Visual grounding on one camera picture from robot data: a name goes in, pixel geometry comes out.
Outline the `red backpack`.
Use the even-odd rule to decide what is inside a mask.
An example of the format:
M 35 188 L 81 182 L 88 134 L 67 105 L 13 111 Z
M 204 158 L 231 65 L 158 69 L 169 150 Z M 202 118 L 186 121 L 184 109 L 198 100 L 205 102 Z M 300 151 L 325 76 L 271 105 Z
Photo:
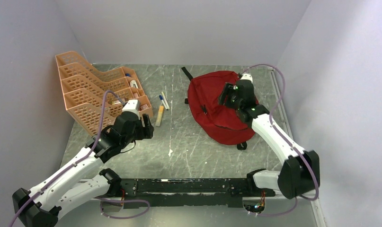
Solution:
M 235 145 L 238 150 L 245 150 L 247 141 L 255 132 L 239 118 L 242 109 L 230 109 L 218 104 L 218 97 L 225 83 L 235 84 L 241 75 L 234 71 L 221 70 L 193 77 L 185 67 L 181 69 L 190 81 L 185 103 L 194 120 L 216 142 Z

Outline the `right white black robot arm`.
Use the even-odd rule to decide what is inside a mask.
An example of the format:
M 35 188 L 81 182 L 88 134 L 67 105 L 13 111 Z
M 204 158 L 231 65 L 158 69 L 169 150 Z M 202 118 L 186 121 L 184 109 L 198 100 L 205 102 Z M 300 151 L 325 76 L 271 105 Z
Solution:
M 258 134 L 282 162 L 280 171 L 259 170 L 251 173 L 246 182 L 246 191 L 256 196 L 263 189 L 276 190 L 292 199 L 304 197 L 315 191 L 319 196 L 320 159 L 314 151 L 306 151 L 294 142 L 275 122 L 271 112 L 257 103 L 254 86 L 250 80 L 240 79 L 235 84 L 225 83 L 218 103 L 235 110 L 239 119 Z

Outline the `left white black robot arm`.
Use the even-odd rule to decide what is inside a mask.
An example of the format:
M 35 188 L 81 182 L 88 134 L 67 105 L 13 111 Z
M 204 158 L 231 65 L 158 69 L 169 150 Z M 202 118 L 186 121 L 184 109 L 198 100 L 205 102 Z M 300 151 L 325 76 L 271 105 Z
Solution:
M 15 215 L 26 227 L 54 227 L 74 208 L 91 199 L 118 195 L 121 177 L 110 168 L 79 184 L 91 170 L 100 167 L 132 142 L 153 137 L 154 128 L 147 114 L 123 111 L 114 123 L 99 127 L 97 134 L 67 164 L 31 189 L 19 188 L 12 195 Z

